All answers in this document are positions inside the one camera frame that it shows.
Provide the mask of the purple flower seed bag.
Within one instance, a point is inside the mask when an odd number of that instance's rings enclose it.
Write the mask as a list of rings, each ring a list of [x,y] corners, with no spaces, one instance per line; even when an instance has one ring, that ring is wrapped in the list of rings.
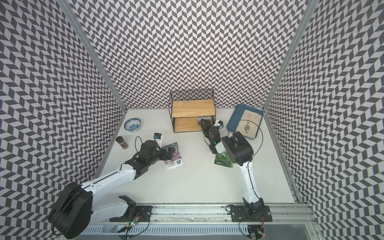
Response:
[[[178,168],[178,167],[184,165],[184,161],[183,161],[183,158],[181,157],[181,154],[179,151],[179,145],[177,142],[174,142],[170,145],[164,146],[164,147],[162,147],[162,149],[165,149],[168,147],[174,149],[173,159],[164,161],[166,170],[170,171],[170,170],[173,170],[175,168]]]

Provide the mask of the green lotus seed bag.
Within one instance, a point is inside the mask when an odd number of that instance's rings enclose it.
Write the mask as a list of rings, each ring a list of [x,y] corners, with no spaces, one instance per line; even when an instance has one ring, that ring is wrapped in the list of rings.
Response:
[[[231,161],[227,153],[216,154],[214,164],[222,167],[227,167],[227,168],[233,167],[233,162]]]

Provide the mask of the colourful flower seed bag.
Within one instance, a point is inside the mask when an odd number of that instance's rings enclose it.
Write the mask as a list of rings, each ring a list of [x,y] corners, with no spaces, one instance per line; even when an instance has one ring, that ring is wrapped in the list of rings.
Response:
[[[198,118],[198,124],[202,127],[205,125],[213,125],[212,118]]]

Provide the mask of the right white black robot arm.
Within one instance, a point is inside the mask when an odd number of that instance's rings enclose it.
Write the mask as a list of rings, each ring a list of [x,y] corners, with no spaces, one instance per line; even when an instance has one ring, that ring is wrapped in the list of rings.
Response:
[[[239,131],[221,138],[220,127],[209,120],[202,119],[200,126],[204,137],[209,141],[210,151],[215,155],[226,153],[231,162],[240,168],[244,182],[243,202],[246,218],[249,220],[263,218],[267,207],[257,189],[252,164],[254,150],[251,144]]]

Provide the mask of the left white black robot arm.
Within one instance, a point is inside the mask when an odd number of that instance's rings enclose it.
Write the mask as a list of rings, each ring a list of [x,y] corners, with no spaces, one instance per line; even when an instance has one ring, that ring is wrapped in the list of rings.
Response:
[[[161,148],[155,140],[147,140],[140,151],[116,170],[86,183],[66,185],[48,215],[52,233],[73,239],[89,225],[104,220],[128,222],[127,229],[140,220],[148,221],[150,217],[143,214],[150,215],[150,208],[139,212],[137,203],[126,195],[101,205],[98,201],[112,190],[138,179],[157,161],[171,160],[173,155],[174,148]]]

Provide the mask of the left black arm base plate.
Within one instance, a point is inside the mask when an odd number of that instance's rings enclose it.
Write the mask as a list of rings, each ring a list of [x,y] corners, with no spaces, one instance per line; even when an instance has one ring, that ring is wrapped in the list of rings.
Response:
[[[133,222],[136,217],[142,217],[142,222],[150,222],[153,206],[140,205],[126,195],[119,196],[124,204],[127,204],[127,209],[121,217],[110,218],[110,222]]]

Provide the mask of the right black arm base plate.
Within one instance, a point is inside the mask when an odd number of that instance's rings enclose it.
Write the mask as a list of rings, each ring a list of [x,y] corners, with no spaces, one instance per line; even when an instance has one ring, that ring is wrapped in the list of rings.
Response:
[[[240,205],[228,205],[226,211],[231,215],[232,222],[272,222],[272,212],[269,206],[264,206],[256,210],[255,212],[248,212],[245,210],[245,206]]]

